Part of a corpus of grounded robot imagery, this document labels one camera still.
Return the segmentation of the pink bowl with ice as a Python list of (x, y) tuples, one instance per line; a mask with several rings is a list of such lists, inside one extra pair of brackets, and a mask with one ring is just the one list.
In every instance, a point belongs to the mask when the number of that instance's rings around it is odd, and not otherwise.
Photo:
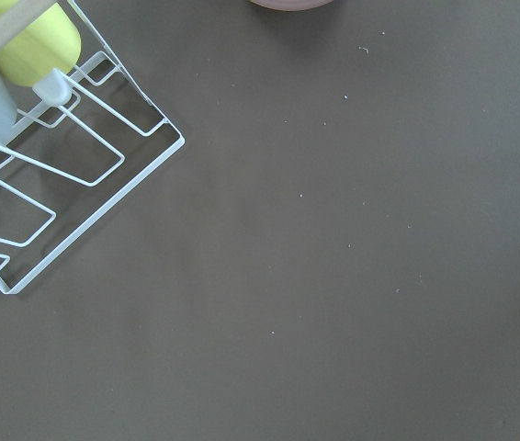
[(250, 0), (251, 3), (282, 12), (297, 12), (331, 4), (333, 0)]

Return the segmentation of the yellow plastic cup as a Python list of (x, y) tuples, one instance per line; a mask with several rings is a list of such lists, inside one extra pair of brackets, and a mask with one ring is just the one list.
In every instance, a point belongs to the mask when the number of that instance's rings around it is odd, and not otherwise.
[[(14, 4), (0, 0), (0, 16)], [(0, 50), (0, 74), (15, 85), (32, 87), (54, 69), (69, 73), (81, 50), (77, 27), (55, 4)]]

